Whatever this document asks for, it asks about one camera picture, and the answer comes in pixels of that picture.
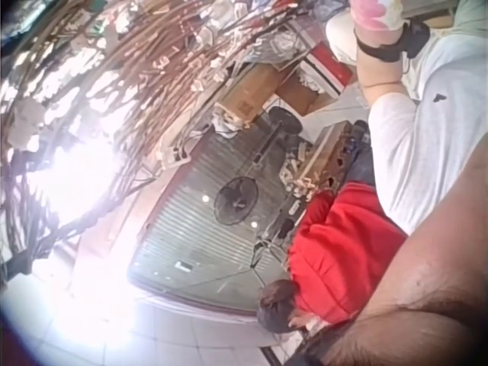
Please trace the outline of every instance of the plastic bag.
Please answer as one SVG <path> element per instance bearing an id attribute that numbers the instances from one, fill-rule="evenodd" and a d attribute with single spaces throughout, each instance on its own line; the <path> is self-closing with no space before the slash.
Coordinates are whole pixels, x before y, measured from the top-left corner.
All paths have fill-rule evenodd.
<path id="1" fill-rule="evenodd" d="M 266 34 L 258 39 L 246 55 L 248 63 L 282 63 L 293 59 L 306 49 L 300 38 L 285 30 Z"/>
<path id="2" fill-rule="evenodd" d="M 312 17 L 319 23 L 326 23 L 330 18 L 349 8 L 349 0 L 307 0 L 311 3 Z"/>

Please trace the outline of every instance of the dark hair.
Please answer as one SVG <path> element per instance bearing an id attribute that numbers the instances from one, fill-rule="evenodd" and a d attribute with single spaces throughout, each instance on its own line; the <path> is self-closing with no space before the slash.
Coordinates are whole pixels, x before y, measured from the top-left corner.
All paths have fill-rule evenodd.
<path id="1" fill-rule="evenodd" d="M 295 310 L 295 295 L 298 285 L 292 280 L 271 282 L 262 289 L 258 308 L 259 324 L 269 332 L 281 334 L 296 329 L 288 326 Z"/>

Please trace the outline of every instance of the person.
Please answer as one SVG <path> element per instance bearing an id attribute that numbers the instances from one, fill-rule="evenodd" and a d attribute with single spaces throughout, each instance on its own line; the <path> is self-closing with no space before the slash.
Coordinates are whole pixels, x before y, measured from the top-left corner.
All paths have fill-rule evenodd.
<path id="1" fill-rule="evenodd" d="M 412 99 L 419 100 L 419 77 L 425 61 L 444 37 L 452 34 L 466 34 L 484 37 L 486 32 L 486 8 L 483 0 L 461 0 L 454 26 L 448 29 L 430 29 L 430 38 L 417 57 L 403 61 L 402 82 Z M 350 10 L 343 11 L 327 21 L 325 34 L 331 51 L 341 63 L 356 66 L 358 46 L 355 37 L 355 22 Z"/>
<path id="2" fill-rule="evenodd" d="M 487 364 L 488 134 L 351 323 L 285 366 Z"/>
<path id="3" fill-rule="evenodd" d="M 368 12 L 371 6 L 379 8 Z M 446 195 L 486 132 L 486 7 L 485 0 L 459 2 L 453 30 L 423 57 L 419 103 L 402 83 L 401 54 L 387 63 L 357 49 L 358 81 L 371 106 L 378 197 L 386 215 L 407 234 Z M 352 0 L 351 9 L 362 44 L 378 49 L 401 38 L 398 0 Z M 389 24 L 371 18 L 379 14 Z"/>
<path id="4" fill-rule="evenodd" d="M 309 203 L 288 252 L 291 279 L 265 286 L 259 323 L 286 333 L 315 316 L 329 324 L 351 319 L 405 238 L 381 209 L 371 148 L 363 146 L 337 196 L 324 190 Z"/>

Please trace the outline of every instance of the floor tile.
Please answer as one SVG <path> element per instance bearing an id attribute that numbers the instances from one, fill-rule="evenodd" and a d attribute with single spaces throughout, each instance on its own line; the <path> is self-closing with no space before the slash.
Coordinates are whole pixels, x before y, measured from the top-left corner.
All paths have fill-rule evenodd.
<path id="1" fill-rule="evenodd" d="M 202 366 L 196 347 L 158 343 L 158 366 Z"/>

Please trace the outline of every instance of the cardboard box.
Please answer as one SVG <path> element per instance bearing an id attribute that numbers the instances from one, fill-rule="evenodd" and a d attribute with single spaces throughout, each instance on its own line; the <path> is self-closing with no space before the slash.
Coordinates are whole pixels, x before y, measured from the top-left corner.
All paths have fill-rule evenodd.
<path id="1" fill-rule="evenodd" d="M 295 66 L 279 71 L 273 65 L 257 63 L 216 103 L 230 123 L 249 124 L 262 111 L 262 106 L 276 92 Z"/>
<path id="2" fill-rule="evenodd" d="M 302 117 L 336 101 L 327 93 L 319 94 L 302 85 L 295 72 L 280 85 L 275 94 Z"/>

